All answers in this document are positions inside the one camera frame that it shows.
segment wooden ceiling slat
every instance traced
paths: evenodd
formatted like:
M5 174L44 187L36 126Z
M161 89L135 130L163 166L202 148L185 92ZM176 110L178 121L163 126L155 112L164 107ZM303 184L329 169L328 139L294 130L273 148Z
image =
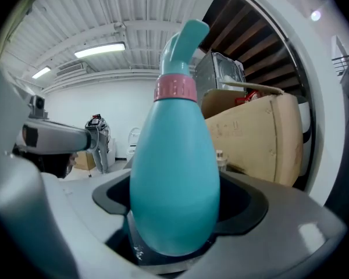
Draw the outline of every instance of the wooden ceiling slat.
M238 12L238 14L227 24L227 26L222 30L222 32L217 36L216 40L211 45L211 49L216 49L218 45L225 39L225 37L235 28L236 25L251 11L248 5Z
M274 84L274 87L284 89L284 88L293 87L299 84L300 82L298 81L297 77L291 77L286 80L280 81L279 83Z
M254 23L246 32L244 32L235 42L229 46L225 53L227 55L230 55L233 53L238 47L240 47L244 42L246 42L248 39L250 39L253 35L255 35L259 30L264 28L266 26L266 23L263 20L258 20L256 23Z
M252 66L246 68L244 70L244 75L245 76L249 76L250 74L266 67L269 66L271 64L274 64L282 59L284 59L285 57L287 57L287 54L283 51L278 51L276 53L274 53L273 55L270 55L268 57L266 57L265 59L262 59L261 61L257 62L256 64L253 64Z
M212 24L209 26L209 29L212 29L215 24L218 22L218 20L222 17L223 14L225 14L226 8L230 5L232 0L227 0L227 2L224 4L221 11L217 14L216 19L212 22Z
M294 67L291 64L287 64L282 66L281 68L273 70L272 72L266 73L263 76L253 78L252 80L248 80L248 82L254 83L254 84L261 84L264 81L269 81L269 80L272 80L273 78L280 77L292 72L295 72Z
M253 48L249 49L246 53L241 55L238 58L238 61L240 61L242 63L247 61L249 58L257 55L258 53L260 53L264 49L266 49L269 46L271 46L271 45L275 44L276 42L278 42L278 40L279 39L278 39L278 37L275 34L269 35L264 40L262 40L258 44L256 44Z

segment pink bottle collar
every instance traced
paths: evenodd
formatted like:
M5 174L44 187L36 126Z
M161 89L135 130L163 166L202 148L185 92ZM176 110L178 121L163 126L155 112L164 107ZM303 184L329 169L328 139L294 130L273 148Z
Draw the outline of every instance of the pink bottle collar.
M182 98L197 102L195 81L185 74L165 74L156 80L154 101Z

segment cardboard box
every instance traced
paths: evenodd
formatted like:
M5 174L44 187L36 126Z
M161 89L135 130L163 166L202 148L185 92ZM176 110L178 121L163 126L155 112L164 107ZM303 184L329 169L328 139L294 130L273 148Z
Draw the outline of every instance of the cardboard box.
M235 106L243 92L210 90L201 109L215 149L231 167L251 177L292 186L300 173L302 130L297 98L283 90L227 83L262 92L264 97Z
M93 155L85 151L78 152L78 157L75 159L75 168L81 170L91 170L95 167Z

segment cardboard flap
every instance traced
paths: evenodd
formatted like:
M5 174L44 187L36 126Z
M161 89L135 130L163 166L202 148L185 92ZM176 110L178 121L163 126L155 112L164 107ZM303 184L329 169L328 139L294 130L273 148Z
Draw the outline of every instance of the cardboard flap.
M205 119L213 117L224 110L235 107L235 99L245 97L245 92L232 90L209 90L203 97L201 110Z
M243 87L243 88L258 90L261 92L276 94L276 95L281 95L284 93L284 91L280 88L274 88L274 87L269 87L269 86L264 86L264 85L253 84L253 83L241 83L241 82L239 82L239 83L225 82L224 83L224 82L222 82L222 84L233 86L233 87Z

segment black bottle holder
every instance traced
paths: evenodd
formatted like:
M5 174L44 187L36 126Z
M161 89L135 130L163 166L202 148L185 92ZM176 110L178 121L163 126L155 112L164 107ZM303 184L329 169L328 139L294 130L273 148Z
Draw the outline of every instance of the black bottle holder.
M97 187L94 202L109 214L125 216L123 227L106 242L107 246L132 263L155 274L187 270L220 235L244 235L264 218L268 200L256 188L220 172L220 208L216 227L205 245L189 255L166 256L151 250L136 230L130 211L129 176L121 176Z

